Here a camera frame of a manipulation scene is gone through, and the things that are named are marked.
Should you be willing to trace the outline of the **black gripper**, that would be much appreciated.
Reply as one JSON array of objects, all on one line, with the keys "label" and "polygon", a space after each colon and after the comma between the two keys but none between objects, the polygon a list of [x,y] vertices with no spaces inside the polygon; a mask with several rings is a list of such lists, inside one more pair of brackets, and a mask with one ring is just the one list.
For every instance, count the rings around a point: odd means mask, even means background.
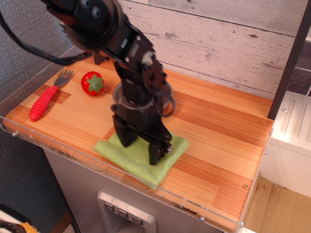
[{"label": "black gripper", "polygon": [[144,106],[133,105],[122,97],[113,100],[114,127],[121,144],[128,147],[140,136],[150,143],[150,165],[157,165],[165,153],[173,150],[172,135],[162,123],[164,97],[152,98]]}]

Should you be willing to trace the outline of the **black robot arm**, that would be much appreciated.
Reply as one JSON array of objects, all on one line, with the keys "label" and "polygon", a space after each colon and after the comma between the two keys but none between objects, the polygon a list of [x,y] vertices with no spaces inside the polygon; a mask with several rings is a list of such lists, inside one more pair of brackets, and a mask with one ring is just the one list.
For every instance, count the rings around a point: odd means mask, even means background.
[{"label": "black robot arm", "polygon": [[148,141],[149,162],[156,165],[173,148],[162,118],[174,99],[151,41],[116,0],[47,0],[45,5],[72,43],[94,54],[96,64],[105,58],[114,63],[121,79],[111,107],[116,133],[124,147],[138,137]]}]

